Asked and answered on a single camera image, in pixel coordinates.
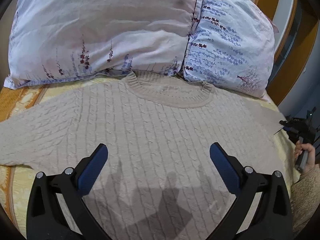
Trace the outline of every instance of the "beige cable-knit sweater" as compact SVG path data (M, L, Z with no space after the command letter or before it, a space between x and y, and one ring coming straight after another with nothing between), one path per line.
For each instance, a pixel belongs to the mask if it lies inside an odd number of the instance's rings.
M109 159L84 201L113 239L206 239L235 198L210 160L216 141L243 166L287 176L273 133L240 95L147 72L69 91L0 123L0 164L57 174L104 143Z
M291 187L293 233L296 236L309 222L320 204L320 168L317 164Z

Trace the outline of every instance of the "pillowcase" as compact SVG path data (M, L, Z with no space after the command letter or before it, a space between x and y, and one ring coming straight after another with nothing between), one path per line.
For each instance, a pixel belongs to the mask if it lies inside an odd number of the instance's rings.
M274 32L250 0L203 0L194 18L183 76L263 96L274 60Z
M4 86L177 73L197 0L18 0Z

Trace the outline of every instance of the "bed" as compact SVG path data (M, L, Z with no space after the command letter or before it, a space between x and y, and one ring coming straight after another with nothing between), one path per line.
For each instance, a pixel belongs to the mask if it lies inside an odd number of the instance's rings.
M71 89L105 83L116 80L105 76L98 76L92 80L76 81L63 84L50 84L46 86L26 87L18 90L3 88L0 92L0 121L10 118L33 105L45 102ZM243 95L246 100L259 102L263 107L279 111L267 93L261 99ZM292 168L293 143L282 130L274 135L280 159L282 160L289 177L286 179L288 192L291 184L298 180L299 174ZM24 166L0 166L0 202L15 226L26 235L26 213L28 198L36 172Z

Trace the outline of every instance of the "wall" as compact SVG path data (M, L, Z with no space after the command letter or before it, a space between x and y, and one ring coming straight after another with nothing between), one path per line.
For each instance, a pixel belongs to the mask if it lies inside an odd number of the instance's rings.
M300 111L295 115L295 117L305 118L307 114L307 110L312 110L313 107L316 107L317 110L313 114L312 117L312 126L318 127L320 125L320 81L319 84L315 87L313 93L307 99L304 106L300 109ZM314 146L318 146L320 144L320 140L314 144ZM320 147L317 149L316 153L320 153Z
M301 75L291 88L287 96L279 104L279 110L284 115L291 114L295 116L304 106L313 93L314 89L320 81L320 25L318 26L318 33L310 53L308 62L306 63Z

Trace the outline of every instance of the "sweater sleeve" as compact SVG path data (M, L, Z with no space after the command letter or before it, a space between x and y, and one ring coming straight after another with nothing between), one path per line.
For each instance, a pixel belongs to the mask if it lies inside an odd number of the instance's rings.
M300 181L292 185L291 207L293 234L296 236L309 222L320 203L320 168L316 165Z
M72 90L0 123L0 164L29 165L49 155L77 116L82 90Z

